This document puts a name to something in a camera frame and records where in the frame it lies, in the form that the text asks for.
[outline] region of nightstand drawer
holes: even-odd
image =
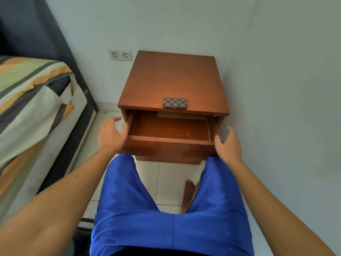
[[[128,128],[126,143],[119,153],[129,152],[154,161],[178,158],[184,163],[216,156],[213,116],[132,110]]]

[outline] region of wooden nightstand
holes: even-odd
[[[163,107],[185,98],[186,110]],[[199,164],[216,156],[214,136],[229,115],[214,57],[139,51],[118,102],[137,160]]]

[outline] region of blue shorts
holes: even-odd
[[[119,155],[105,174],[91,239],[91,256],[110,256],[126,246],[254,255],[238,184],[219,157],[207,158],[187,214],[168,214],[142,184],[134,158]]]

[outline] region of electrical outlet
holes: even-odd
[[[118,61],[133,61],[131,51],[119,51],[115,49],[108,49],[110,58]]]

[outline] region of checkered case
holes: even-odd
[[[181,110],[187,109],[187,100],[185,98],[164,98],[164,108],[179,108]]]

